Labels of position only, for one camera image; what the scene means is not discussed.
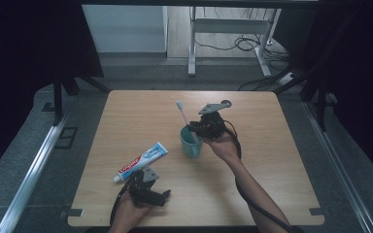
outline teal cup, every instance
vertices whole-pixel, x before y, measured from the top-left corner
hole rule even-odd
[[[184,155],[190,158],[198,158],[199,152],[201,152],[202,148],[202,138],[197,137],[199,142],[196,143],[186,126],[181,130],[180,137],[181,142],[183,143]]]

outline black fabric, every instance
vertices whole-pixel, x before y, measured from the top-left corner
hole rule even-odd
[[[341,123],[373,162],[373,1],[365,1],[327,69]]]
[[[0,157],[54,76],[103,77],[81,5],[0,0]]]

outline wall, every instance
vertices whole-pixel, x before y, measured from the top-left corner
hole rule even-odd
[[[98,52],[166,52],[167,7],[83,5]]]

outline forearm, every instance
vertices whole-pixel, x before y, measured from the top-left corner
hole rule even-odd
[[[274,200],[269,196],[269,194],[263,189],[263,187],[248,172],[241,160],[230,159],[225,162],[235,175],[235,179],[237,180],[237,183],[240,185],[245,195],[252,202],[256,203],[258,206],[260,206],[271,215],[280,219],[286,225],[289,225],[284,213],[277,206]],[[253,219],[260,232],[287,232],[269,217],[260,213],[250,205],[249,207]]]

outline person's right hand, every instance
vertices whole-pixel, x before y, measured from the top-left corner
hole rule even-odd
[[[235,147],[235,144],[231,136],[229,136],[227,133],[223,133],[222,136],[220,136],[216,140],[204,138],[203,141],[211,147],[214,154],[216,154],[226,163],[229,164],[230,162],[239,160],[238,151]]]

